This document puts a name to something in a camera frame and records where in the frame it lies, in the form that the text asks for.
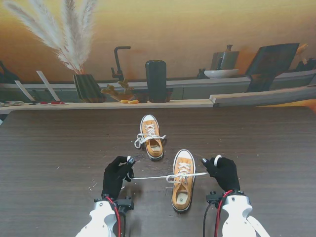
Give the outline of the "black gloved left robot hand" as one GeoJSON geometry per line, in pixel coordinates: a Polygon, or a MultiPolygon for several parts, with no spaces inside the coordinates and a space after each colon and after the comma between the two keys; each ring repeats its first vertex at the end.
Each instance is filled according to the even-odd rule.
{"type": "Polygon", "coordinates": [[[135,159],[131,156],[118,156],[106,168],[103,176],[102,199],[106,197],[116,200],[119,197],[123,181],[131,182],[134,178],[133,165],[135,159]]]}

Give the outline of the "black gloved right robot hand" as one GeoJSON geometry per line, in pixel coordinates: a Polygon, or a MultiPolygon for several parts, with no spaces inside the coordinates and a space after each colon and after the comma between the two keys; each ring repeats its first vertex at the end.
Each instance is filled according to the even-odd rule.
{"type": "Polygon", "coordinates": [[[216,179],[222,190],[225,192],[230,190],[240,191],[237,167],[233,160],[219,155],[211,159],[203,158],[202,164],[210,177],[216,179]]]}

